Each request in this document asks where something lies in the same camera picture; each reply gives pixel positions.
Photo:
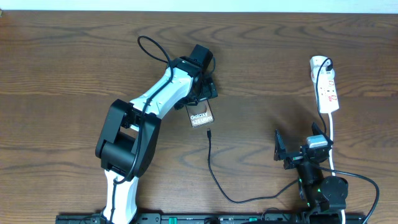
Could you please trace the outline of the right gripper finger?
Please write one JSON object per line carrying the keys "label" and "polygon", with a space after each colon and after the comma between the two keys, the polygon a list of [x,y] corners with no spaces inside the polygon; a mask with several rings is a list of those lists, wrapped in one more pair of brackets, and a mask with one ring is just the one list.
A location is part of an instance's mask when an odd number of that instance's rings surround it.
{"label": "right gripper finger", "polygon": [[274,155],[275,156],[284,156],[286,154],[286,148],[284,142],[282,140],[282,136],[280,135],[279,131],[275,130],[275,149]]}
{"label": "right gripper finger", "polygon": [[311,128],[314,136],[322,135],[326,139],[328,145],[333,145],[333,141],[319,128],[315,122],[312,123]]}

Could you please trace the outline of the Galaxy smartphone with bronze screen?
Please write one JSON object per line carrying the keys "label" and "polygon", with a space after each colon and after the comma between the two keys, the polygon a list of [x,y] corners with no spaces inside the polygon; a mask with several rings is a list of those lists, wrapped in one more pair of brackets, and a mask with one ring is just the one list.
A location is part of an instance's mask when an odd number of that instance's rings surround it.
{"label": "Galaxy smartphone with bronze screen", "polygon": [[199,102],[197,105],[186,106],[190,124],[193,128],[214,122],[214,116],[208,101]]}

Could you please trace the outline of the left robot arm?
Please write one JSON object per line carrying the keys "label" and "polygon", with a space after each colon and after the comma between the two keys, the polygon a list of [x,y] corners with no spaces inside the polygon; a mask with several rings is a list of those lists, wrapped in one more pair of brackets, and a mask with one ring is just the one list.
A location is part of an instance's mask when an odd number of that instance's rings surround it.
{"label": "left robot arm", "polygon": [[208,48],[196,45],[189,56],[168,61],[162,78],[143,95],[111,104],[95,150],[108,183],[102,223],[135,219],[137,186],[153,159],[164,116],[218,95],[207,71],[212,60]]}

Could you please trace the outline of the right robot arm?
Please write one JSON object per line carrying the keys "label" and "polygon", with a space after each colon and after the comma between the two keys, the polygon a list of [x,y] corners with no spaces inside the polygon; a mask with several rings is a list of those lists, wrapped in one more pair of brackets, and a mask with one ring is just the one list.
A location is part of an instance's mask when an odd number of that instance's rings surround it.
{"label": "right robot arm", "polygon": [[288,152],[278,130],[275,131],[274,160],[283,161],[284,169],[298,172],[299,192],[308,209],[297,216],[302,223],[341,223],[346,208],[348,181],[342,177],[325,177],[320,163],[330,157],[333,141],[315,124],[312,136],[298,151]]}

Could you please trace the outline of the black USB charger plug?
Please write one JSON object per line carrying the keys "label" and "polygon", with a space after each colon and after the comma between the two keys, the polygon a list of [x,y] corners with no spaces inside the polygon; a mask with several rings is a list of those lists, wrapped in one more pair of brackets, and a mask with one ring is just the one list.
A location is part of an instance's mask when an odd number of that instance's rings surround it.
{"label": "black USB charger plug", "polygon": [[333,69],[333,63],[331,62],[327,67],[326,67],[326,71],[330,71]]}

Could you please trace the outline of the white power strip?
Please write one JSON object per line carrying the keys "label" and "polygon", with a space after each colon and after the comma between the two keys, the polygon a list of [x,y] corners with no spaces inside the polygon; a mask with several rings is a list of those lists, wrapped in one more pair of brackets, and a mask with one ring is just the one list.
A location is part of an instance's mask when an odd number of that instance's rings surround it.
{"label": "white power strip", "polygon": [[326,67],[331,62],[331,59],[321,55],[313,56],[310,59],[310,77],[313,82],[315,99],[322,114],[331,114],[340,107],[334,80],[335,70],[326,71]]}

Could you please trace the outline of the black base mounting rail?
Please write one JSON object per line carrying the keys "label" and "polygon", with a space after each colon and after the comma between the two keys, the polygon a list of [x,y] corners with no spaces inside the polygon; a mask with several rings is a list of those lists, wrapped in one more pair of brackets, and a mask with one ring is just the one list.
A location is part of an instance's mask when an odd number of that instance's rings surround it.
{"label": "black base mounting rail", "polygon": [[[304,214],[282,213],[269,211],[263,215],[256,214],[207,214],[207,215],[179,215],[142,213],[137,214],[133,223],[139,224],[238,224],[238,223],[305,223]],[[99,213],[92,215],[58,215],[55,218],[56,224],[100,224],[106,223]]]}

